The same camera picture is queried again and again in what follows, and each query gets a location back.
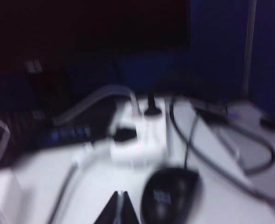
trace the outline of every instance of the black plug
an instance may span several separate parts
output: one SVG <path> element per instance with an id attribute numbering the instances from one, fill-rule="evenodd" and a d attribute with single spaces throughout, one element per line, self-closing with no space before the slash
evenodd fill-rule
<path id="1" fill-rule="evenodd" d="M 146 116 L 157 116 L 162 114 L 161 110 L 156 107 L 154 95 L 148 94 L 148 109 L 145 111 Z"/>

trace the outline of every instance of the power strip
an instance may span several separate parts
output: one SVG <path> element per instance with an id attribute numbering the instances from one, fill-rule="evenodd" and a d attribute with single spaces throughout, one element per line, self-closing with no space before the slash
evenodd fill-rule
<path id="1" fill-rule="evenodd" d="M 139 101 L 141 115 L 136 117 L 132 115 L 131 103 L 125 103 L 117 128 L 136 130 L 137 137 L 123 142 L 111 141 L 110 154 L 113 162 L 143 166 L 166 159 L 168 150 L 164 99 L 155 99 L 155 104 L 161 110 L 161 114 L 144 115 L 148 108 L 148 101 L 141 100 Z"/>

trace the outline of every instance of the black object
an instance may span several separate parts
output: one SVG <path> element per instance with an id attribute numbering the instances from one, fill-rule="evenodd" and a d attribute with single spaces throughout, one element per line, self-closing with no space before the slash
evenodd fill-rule
<path id="1" fill-rule="evenodd" d="M 118 200 L 119 195 L 115 191 L 94 224 L 113 224 L 116 217 Z M 121 224 L 139 224 L 130 197 L 126 191 L 123 193 L 123 200 L 120 213 Z"/>
<path id="2" fill-rule="evenodd" d="M 160 115 L 162 112 L 161 110 L 156 107 L 155 99 L 153 94 L 148 94 L 148 108 L 145 111 L 146 116 L 157 116 Z"/>
<path id="3" fill-rule="evenodd" d="M 275 131 L 275 120 L 269 118 L 261 118 L 260 126 Z"/>
<path id="4" fill-rule="evenodd" d="M 123 142 L 137 137 L 135 129 L 120 128 L 117 129 L 113 139 L 116 142 Z"/>
<path id="5" fill-rule="evenodd" d="M 233 175 L 231 175 L 229 172 L 225 171 L 224 169 L 222 169 L 220 166 L 218 166 L 216 163 L 214 163 L 213 161 L 211 161 L 208 157 L 206 157 L 204 154 L 202 154 L 193 144 L 192 142 L 190 143 L 188 138 L 182 133 L 182 131 L 180 130 L 180 128 L 178 127 L 176 120 L 175 120 L 175 116 L 174 116 L 174 103 L 175 103 L 175 99 L 172 99 L 172 102 L 170 104 L 170 108 L 169 108 L 169 116 L 170 116 L 170 120 L 176 130 L 176 132 L 178 133 L 178 135 L 180 136 L 180 138 L 187 142 L 191 151 L 201 160 L 203 161 L 207 166 L 209 166 L 210 168 L 212 168 L 213 170 L 215 170 L 219 175 L 221 175 L 222 177 L 224 177 L 225 179 L 227 179 L 230 183 L 232 183 L 233 185 L 235 185 L 236 187 L 238 187 L 240 190 L 242 190 L 244 193 L 249 194 L 250 196 L 256 198 L 256 199 L 260 199 L 263 200 L 271 205 L 275 205 L 275 198 L 270 197 L 264 193 L 262 193 L 261 191 L 255 189 L 255 188 L 251 188 L 249 186 L 247 186 L 246 184 L 244 184 L 242 181 L 238 180 L 236 177 L 234 177 Z"/>
<path id="6" fill-rule="evenodd" d="M 154 173 L 141 200 L 142 223 L 185 223 L 198 180 L 198 173 L 181 168 L 164 168 Z"/>

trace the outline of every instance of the dark monitor screen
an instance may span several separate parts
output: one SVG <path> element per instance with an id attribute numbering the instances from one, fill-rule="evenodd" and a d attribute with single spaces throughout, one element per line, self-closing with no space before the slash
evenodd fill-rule
<path id="1" fill-rule="evenodd" d="M 189 46 L 189 0 L 0 0 L 0 68 Z"/>

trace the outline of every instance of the blue wall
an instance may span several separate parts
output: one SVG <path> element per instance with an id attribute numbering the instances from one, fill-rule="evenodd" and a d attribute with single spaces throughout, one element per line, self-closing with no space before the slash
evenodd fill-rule
<path id="1" fill-rule="evenodd" d="M 275 118 L 275 1 L 257 1 L 250 92 Z"/>

